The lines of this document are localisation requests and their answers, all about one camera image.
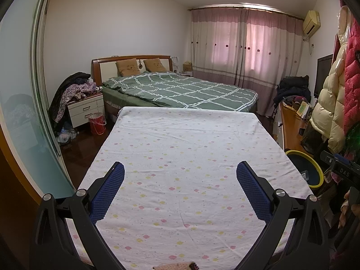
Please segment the pile of clothes on nightstand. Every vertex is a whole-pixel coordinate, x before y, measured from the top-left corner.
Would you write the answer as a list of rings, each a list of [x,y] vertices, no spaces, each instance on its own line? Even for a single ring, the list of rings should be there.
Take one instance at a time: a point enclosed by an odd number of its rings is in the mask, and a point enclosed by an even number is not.
[[[49,108],[49,117],[52,125],[56,126],[65,113],[69,101],[76,94],[89,94],[96,92],[96,83],[90,80],[91,75],[84,72],[76,72],[67,77],[58,87]]]

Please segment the white floral tablecloth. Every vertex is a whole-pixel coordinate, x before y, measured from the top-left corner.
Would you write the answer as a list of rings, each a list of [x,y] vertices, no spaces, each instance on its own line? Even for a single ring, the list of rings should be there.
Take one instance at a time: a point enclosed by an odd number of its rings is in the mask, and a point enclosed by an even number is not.
[[[265,225],[237,181],[242,161],[290,196],[311,193],[256,115],[155,107],[120,111],[80,186],[124,165],[124,181],[96,226],[125,268],[195,262],[234,269]]]

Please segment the yellow tissue box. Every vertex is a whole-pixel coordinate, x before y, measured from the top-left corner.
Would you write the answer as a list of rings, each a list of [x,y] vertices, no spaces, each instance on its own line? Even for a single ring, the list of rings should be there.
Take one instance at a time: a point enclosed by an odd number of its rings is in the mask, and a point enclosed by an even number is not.
[[[193,70],[192,62],[186,61],[182,65],[183,72],[191,72]]]

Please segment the wall air conditioner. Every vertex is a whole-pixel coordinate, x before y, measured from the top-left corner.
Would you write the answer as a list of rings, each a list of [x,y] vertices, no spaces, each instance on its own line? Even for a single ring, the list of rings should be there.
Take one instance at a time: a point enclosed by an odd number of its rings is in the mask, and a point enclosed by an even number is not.
[[[311,37],[320,28],[320,15],[315,10],[309,10],[303,22],[303,33],[306,37]]]

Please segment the left brown pillow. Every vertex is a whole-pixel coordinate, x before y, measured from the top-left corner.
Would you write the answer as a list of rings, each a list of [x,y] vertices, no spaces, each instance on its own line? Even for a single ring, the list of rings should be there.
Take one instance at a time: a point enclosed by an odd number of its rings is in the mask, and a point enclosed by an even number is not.
[[[140,75],[140,69],[138,67],[135,58],[127,60],[116,61],[117,71],[121,77],[137,76]]]

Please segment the brown pillow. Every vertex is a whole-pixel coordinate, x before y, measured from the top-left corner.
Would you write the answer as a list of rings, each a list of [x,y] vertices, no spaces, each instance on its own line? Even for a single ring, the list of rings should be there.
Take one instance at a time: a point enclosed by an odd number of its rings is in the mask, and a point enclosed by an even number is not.
[[[149,72],[166,72],[167,69],[165,66],[163,66],[162,62],[160,61],[160,58],[151,58],[146,59],[143,61],[145,64],[145,68]]]
[[[117,71],[121,77],[137,76],[140,75],[140,69],[138,67],[135,58],[127,60],[116,61]]]

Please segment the pink white curtains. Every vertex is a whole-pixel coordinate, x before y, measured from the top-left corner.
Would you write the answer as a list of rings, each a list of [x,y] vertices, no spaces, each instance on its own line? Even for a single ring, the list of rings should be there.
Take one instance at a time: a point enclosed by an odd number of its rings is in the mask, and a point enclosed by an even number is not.
[[[255,91],[258,114],[270,116],[281,79],[298,72],[302,20],[243,7],[196,9],[191,18],[193,76]]]

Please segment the wooden desk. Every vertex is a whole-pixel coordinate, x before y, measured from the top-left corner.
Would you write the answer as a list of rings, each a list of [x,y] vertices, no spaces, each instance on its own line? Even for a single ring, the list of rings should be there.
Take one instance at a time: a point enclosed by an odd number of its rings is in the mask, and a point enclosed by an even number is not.
[[[305,129],[307,122],[302,120],[295,111],[279,104],[279,111],[282,121],[283,150],[297,150],[306,153],[301,145],[302,135],[299,134],[300,129]]]

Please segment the cream puffer jacket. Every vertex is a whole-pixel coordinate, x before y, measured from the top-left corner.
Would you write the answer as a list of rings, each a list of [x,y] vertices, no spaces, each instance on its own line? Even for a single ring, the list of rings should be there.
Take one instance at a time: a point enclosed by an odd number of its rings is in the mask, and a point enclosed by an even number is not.
[[[347,6],[341,7],[337,17],[340,48],[310,119],[312,128],[328,140],[328,148],[334,153],[340,152],[345,144],[345,60],[353,22]]]

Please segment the green plaid bed quilt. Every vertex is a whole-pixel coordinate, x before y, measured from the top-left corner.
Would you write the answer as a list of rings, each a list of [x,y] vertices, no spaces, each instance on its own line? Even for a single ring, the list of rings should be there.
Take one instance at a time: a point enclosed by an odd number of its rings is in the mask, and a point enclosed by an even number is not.
[[[256,110],[258,94],[234,85],[209,82],[175,72],[145,72],[129,77],[113,77],[103,83],[103,91],[116,91],[127,100],[158,107],[194,108],[230,112]]]

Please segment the yellow-rimmed trash bin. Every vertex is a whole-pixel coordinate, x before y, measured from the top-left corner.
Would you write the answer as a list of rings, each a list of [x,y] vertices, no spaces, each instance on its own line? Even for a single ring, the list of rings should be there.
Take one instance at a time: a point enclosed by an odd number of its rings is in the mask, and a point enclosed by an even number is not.
[[[312,157],[297,150],[288,150],[286,155],[311,189],[317,189],[323,185],[323,171]]]

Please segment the dark clothes pile by curtain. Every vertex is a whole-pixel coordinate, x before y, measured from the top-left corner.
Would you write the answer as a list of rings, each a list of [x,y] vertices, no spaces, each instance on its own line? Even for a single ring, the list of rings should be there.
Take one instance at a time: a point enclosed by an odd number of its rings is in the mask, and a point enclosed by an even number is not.
[[[310,102],[309,76],[286,76],[281,79],[276,88],[276,96],[273,98],[274,108],[277,108],[279,103],[288,96],[302,96]]]

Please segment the sliding glass wardrobe door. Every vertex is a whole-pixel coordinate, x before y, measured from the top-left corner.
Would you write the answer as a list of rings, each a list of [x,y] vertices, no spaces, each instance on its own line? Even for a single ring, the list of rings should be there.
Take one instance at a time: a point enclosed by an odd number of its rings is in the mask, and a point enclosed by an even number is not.
[[[37,78],[37,33],[45,0],[14,0],[1,20],[1,128],[26,181],[40,196],[65,198],[74,188],[45,131]]]

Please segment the wooden bed headboard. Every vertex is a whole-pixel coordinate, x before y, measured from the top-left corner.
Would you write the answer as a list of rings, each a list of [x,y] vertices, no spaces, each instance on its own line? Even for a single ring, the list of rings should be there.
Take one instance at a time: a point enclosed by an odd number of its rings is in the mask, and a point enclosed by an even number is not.
[[[133,55],[133,56],[111,56],[92,60],[92,76],[97,86],[101,86],[104,81],[118,76],[116,62],[120,60],[135,59],[141,72],[146,70],[144,60],[159,58],[163,66],[168,71],[173,71],[173,62],[170,56],[163,55]]]

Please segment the right brown pillow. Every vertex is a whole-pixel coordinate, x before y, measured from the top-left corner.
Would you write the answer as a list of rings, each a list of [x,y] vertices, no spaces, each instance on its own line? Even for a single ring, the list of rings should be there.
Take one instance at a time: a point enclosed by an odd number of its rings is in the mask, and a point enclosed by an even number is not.
[[[145,64],[145,68],[149,72],[166,72],[167,69],[165,66],[163,66],[162,62],[160,61],[160,58],[151,58],[146,59],[143,61]]]

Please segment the red plastic bucket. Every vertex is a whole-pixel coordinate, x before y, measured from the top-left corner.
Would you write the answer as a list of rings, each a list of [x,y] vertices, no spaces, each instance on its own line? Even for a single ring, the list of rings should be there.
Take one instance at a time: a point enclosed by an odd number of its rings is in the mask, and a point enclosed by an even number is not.
[[[106,130],[106,118],[102,113],[94,113],[88,117],[93,135],[103,135]]]

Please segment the white bedside nightstand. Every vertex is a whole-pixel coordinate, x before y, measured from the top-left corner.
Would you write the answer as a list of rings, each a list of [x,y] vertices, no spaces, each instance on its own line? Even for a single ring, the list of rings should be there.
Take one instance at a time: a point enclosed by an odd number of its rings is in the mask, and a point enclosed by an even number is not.
[[[69,102],[67,108],[73,128],[88,123],[88,119],[92,114],[102,113],[105,115],[102,93],[95,93],[77,102]]]

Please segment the black television screen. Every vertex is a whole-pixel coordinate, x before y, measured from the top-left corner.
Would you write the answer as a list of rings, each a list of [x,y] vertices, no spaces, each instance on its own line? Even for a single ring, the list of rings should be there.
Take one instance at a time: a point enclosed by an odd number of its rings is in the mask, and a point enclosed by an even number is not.
[[[314,98],[318,99],[326,77],[333,63],[333,55],[321,57],[317,60],[317,73],[314,87]]]

